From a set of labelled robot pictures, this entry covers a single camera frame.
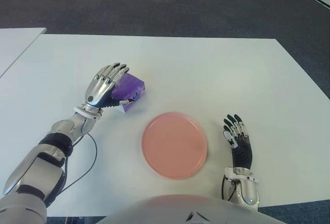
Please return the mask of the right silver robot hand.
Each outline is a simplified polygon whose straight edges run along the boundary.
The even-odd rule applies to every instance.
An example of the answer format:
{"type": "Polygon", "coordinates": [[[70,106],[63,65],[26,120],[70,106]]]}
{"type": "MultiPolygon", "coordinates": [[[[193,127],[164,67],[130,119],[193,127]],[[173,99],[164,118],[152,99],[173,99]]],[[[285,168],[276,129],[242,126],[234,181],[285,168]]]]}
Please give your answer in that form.
{"type": "Polygon", "coordinates": [[[245,123],[237,114],[227,115],[223,121],[223,135],[231,147],[233,167],[251,169],[253,153],[245,123]]]}

